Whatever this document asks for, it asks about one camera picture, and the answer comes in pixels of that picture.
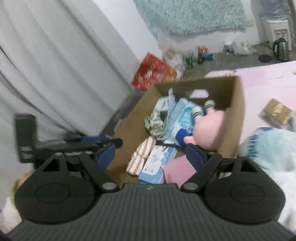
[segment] cardboard box handle hole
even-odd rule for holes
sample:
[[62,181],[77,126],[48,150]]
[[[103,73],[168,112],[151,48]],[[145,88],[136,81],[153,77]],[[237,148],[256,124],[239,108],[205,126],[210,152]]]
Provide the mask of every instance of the cardboard box handle hole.
[[187,91],[186,96],[189,96],[189,99],[205,99],[209,97],[209,92],[205,89],[195,89]]

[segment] product package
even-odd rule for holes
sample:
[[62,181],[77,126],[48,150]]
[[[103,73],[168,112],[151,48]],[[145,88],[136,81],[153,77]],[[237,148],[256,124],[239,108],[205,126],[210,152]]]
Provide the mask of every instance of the product package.
[[274,127],[287,129],[287,122],[291,118],[291,113],[291,109],[276,99],[271,99],[259,116]]
[[162,60],[148,53],[136,72],[132,85],[140,90],[148,90],[157,82],[172,82],[177,72]]
[[155,145],[139,175],[139,180],[151,184],[164,183],[161,165],[174,159],[176,154],[177,150],[174,147]]

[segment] folded towel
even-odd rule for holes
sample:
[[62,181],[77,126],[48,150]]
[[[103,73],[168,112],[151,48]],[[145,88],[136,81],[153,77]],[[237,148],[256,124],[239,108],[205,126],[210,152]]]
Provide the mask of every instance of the folded towel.
[[153,137],[146,138],[132,154],[131,160],[128,163],[126,171],[132,175],[140,175],[144,167],[145,159],[148,158],[150,152],[156,144],[156,140]]

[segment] pink surface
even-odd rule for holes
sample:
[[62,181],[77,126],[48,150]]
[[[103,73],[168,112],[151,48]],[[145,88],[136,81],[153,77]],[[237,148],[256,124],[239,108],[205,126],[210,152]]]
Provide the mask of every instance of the pink surface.
[[[237,69],[236,75],[241,77],[245,95],[241,143],[256,128],[269,127],[258,115],[272,98],[296,110],[296,75],[293,72],[296,72],[296,61]],[[219,73],[223,75],[225,71],[214,71],[209,76],[218,76]]]
[[170,160],[163,164],[161,168],[165,174],[166,183],[176,183],[179,188],[196,173],[186,155]]

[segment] white fabric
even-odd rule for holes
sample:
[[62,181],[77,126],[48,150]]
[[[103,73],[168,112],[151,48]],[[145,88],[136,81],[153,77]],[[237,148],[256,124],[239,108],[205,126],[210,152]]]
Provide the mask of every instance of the white fabric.
[[286,203],[278,222],[296,234],[296,174],[295,172],[264,171],[284,191]]
[[131,91],[61,3],[0,0],[0,205],[30,168],[17,162],[15,113],[37,117],[40,140],[96,135]]
[[22,219],[20,218],[20,215],[13,206],[10,197],[6,199],[5,207],[3,208],[2,212],[0,213],[0,229],[3,233],[8,233],[11,230],[13,230]]

